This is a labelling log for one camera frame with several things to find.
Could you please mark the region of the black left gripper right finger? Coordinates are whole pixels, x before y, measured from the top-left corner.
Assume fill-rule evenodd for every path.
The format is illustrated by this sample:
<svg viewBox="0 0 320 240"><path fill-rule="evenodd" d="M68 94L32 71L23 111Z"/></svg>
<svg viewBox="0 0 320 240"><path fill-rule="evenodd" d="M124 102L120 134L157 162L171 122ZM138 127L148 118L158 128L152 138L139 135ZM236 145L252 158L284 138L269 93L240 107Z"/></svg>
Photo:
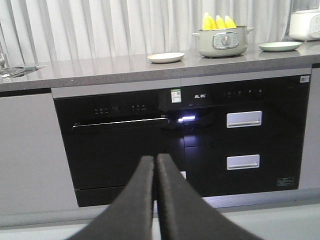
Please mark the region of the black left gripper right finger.
<svg viewBox="0 0 320 240"><path fill-rule="evenodd" d="M257 240L211 207L182 176L171 156L156 159L157 208L163 240Z"/></svg>

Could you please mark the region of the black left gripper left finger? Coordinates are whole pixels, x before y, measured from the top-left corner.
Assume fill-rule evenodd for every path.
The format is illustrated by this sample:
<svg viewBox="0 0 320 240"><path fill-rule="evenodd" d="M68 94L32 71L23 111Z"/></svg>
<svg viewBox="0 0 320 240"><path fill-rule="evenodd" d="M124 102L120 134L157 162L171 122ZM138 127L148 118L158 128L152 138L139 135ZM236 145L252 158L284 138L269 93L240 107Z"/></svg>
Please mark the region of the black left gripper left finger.
<svg viewBox="0 0 320 240"><path fill-rule="evenodd" d="M143 156L118 197L70 240L151 240L154 158Z"/></svg>

